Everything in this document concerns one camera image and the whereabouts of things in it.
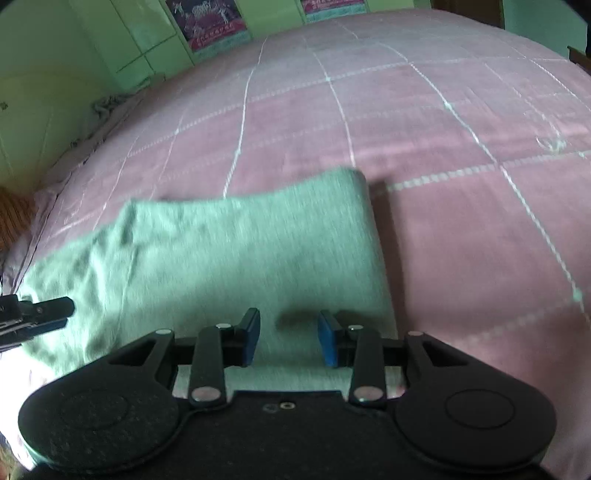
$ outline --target green cloth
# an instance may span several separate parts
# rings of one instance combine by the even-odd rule
[[[229,390],[347,390],[350,370],[323,366],[317,312],[396,335],[365,179],[345,169],[247,198],[131,201],[35,263],[19,294],[76,304],[65,329],[24,345],[56,376],[154,330],[194,336],[257,307],[254,365],[226,369]]]

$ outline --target bed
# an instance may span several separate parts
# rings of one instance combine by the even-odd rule
[[[539,388],[558,413],[544,466],[591,474],[591,80],[578,67],[446,12],[358,15],[218,56],[111,127],[48,174],[4,293],[131,198],[244,196],[358,168],[398,330]],[[43,383],[22,375],[14,398]]]

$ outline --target brown door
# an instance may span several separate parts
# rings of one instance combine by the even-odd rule
[[[431,0],[433,8],[505,28],[502,0]]]

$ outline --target wall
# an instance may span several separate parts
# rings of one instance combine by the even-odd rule
[[[93,100],[116,90],[67,0],[0,13],[0,185],[32,190],[83,135]]]
[[[563,0],[504,0],[505,29],[568,57],[568,45],[585,51],[587,25]]]

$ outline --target brown striped fabric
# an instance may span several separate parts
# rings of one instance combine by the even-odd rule
[[[32,197],[21,197],[0,187],[0,252],[27,231],[35,213]]]

